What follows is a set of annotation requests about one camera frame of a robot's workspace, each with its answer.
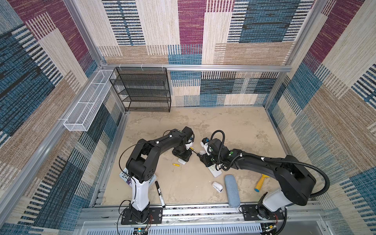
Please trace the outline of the white remote with green buttons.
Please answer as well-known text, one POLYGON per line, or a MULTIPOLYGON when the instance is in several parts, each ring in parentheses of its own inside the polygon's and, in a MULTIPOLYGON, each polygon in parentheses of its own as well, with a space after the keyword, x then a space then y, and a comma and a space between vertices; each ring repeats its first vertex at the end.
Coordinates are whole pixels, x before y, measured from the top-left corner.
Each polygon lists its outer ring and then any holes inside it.
POLYGON ((221 170, 217 170, 215 168, 215 165, 212 165, 210 167, 208 167, 208 170, 211 172, 211 174, 213 175, 214 178, 220 176, 222 174, 222 171, 221 170))

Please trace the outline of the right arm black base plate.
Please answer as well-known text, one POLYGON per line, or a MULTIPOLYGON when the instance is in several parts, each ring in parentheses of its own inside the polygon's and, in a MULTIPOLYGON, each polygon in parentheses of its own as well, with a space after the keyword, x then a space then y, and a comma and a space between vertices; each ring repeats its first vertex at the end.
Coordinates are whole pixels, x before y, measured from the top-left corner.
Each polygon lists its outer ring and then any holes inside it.
POLYGON ((285 219, 285 213, 282 209, 270 212, 257 204, 243 204, 239 206, 239 212, 243 215, 245 221, 263 221, 274 220, 282 221, 285 219))

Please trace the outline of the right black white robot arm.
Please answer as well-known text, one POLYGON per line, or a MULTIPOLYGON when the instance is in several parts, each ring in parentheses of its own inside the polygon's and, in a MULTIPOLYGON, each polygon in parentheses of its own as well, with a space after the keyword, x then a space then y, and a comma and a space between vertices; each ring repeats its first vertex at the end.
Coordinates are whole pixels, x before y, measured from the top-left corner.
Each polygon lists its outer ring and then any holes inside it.
POLYGON ((269 158, 240 149, 229 150, 219 139, 204 138, 201 146, 205 153, 200 160, 206 166, 218 165, 224 171, 231 168, 254 171, 278 181, 279 189, 265 193, 256 206, 262 220, 270 219, 281 207, 305 206, 310 198, 323 195, 330 188, 330 179, 323 170, 291 155, 269 158))

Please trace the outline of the white remote with red buttons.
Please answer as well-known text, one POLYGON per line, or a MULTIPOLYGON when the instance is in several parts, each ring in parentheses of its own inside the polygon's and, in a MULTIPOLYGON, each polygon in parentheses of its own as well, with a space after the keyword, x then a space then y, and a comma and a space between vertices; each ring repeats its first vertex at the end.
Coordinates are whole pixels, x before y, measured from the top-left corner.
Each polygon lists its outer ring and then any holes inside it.
POLYGON ((178 159, 178 162, 181 163, 181 164, 183 164, 183 165, 185 165, 187 163, 186 161, 184 161, 184 160, 182 160, 180 158, 178 159))

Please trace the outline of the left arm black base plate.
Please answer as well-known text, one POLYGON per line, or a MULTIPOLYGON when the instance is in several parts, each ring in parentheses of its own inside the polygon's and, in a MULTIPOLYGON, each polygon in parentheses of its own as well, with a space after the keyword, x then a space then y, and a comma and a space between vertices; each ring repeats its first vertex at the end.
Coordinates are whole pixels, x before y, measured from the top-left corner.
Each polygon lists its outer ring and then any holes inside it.
POLYGON ((143 211, 135 208, 126 208, 121 213, 121 225, 136 225, 142 224, 161 224, 163 216, 162 207, 146 207, 143 211))

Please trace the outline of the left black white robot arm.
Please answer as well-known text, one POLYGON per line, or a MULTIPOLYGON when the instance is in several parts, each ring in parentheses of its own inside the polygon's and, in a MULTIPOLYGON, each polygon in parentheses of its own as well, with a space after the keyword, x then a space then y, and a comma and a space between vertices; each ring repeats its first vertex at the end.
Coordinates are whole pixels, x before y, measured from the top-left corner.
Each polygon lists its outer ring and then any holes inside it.
POLYGON ((194 132, 186 126, 183 130, 172 129, 154 140, 140 139, 134 145, 126 163, 127 175, 132 182, 132 198, 129 206, 120 213, 122 225, 151 221, 149 181, 156 172, 160 155, 172 149, 174 156, 189 158, 193 142, 194 132))

